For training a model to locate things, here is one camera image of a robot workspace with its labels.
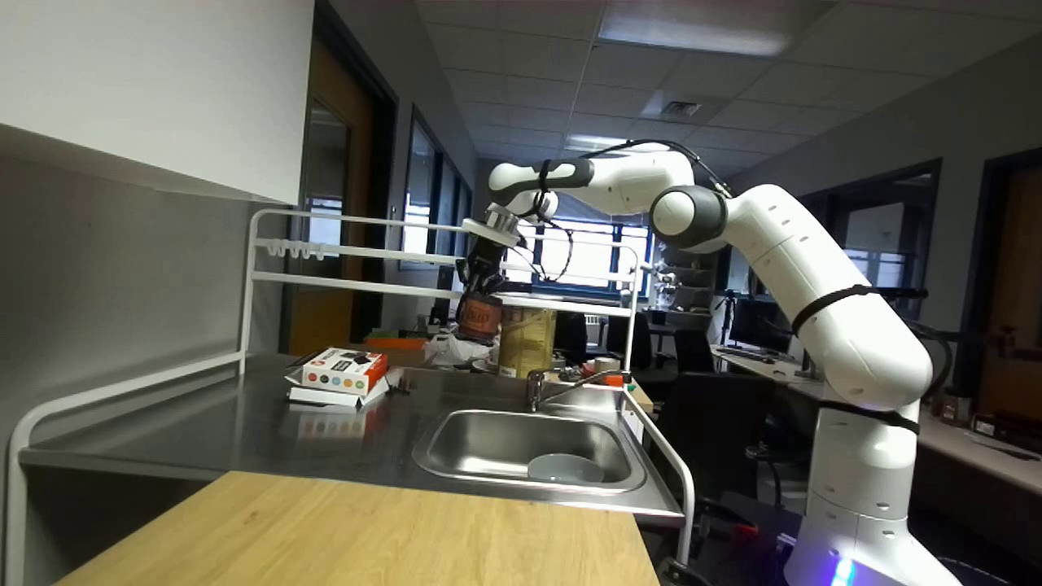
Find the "door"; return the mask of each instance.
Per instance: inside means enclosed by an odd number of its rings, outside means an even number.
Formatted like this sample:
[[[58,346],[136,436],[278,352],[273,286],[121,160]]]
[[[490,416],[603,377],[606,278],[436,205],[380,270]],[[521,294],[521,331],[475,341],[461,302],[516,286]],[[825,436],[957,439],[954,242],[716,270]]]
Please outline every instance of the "door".
[[[316,39],[311,71],[311,129],[303,210],[337,216],[380,212],[372,193],[378,103],[365,86],[343,70],[337,52]],[[362,244],[365,230],[343,230],[338,220],[296,226],[296,237],[327,244]],[[292,262],[292,274],[362,278],[362,262]],[[316,356],[329,346],[353,346],[380,317],[378,296],[344,291],[292,286],[286,294],[284,347]]]
[[[981,410],[1042,420],[1042,167],[1010,176],[998,230]]]

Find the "orange object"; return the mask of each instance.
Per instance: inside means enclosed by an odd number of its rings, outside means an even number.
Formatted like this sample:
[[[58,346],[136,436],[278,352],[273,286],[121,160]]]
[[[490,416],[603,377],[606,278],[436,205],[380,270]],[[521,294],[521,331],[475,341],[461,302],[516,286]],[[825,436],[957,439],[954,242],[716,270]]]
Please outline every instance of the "orange object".
[[[369,391],[392,370],[392,359],[385,352],[375,352],[369,368],[365,368],[365,380]]]
[[[365,340],[369,352],[420,352],[425,356],[428,340]]]
[[[606,373],[606,380],[603,384],[610,384],[610,388],[622,388],[626,384],[626,377],[618,373],[618,370],[611,370],[611,373]]]

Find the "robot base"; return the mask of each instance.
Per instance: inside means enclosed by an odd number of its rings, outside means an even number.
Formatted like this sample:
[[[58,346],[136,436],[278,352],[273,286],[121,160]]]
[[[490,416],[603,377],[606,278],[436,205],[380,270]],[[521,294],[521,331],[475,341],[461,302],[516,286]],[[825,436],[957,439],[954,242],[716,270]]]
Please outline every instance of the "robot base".
[[[788,558],[788,586],[957,586],[905,529],[837,529],[831,511],[805,519]]]
[[[791,586],[957,586],[909,535],[915,450],[905,427],[821,410],[809,515],[784,568]]]

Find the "white wall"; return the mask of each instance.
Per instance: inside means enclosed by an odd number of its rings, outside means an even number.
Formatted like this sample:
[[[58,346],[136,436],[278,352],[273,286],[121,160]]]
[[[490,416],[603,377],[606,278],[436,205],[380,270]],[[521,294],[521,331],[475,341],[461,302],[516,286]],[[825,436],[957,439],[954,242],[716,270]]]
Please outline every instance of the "white wall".
[[[312,0],[8,0],[0,119],[86,147],[56,167],[292,205],[311,35]]]
[[[798,194],[944,160],[930,257],[924,324],[957,329],[984,164],[1042,147],[1042,35],[744,173]]]

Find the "wall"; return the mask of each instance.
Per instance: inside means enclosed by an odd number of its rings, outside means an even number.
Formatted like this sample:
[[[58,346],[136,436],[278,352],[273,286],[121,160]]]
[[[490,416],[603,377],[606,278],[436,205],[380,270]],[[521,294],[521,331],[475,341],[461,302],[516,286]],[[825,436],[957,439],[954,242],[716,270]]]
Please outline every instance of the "wall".
[[[744,173],[798,194],[944,156],[924,324],[957,329],[984,164],[1042,147],[1042,35]]]
[[[312,0],[5,4],[0,119],[86,147],[56,167],[292,205],[311,35]]]
[[[455,112],[453,91],[436,65],[436,55],[425,32],[417,7],[411,0],[334,0],[334,7],[398,98],[392,200],[388,200],[392,219],[405,216],[414,112],[420,112],[435,141],[455,164],[461,176],[475,189],[480,156],[467,135],[464,113]],[[398,263],[388,263],[388,270],[392,270],[388,279],[398,279],[398,283],[435,286],[435,278],[436,278],[436,270],[425,270],[425,266],[405,270]],[[417,329],[417,317],[428,320],[428,314],[429,314],[429,301],[388,296],[385,329],[392,331]]]
[[[249,212],[0,160],[5,460],[50,396],[239,346]]]

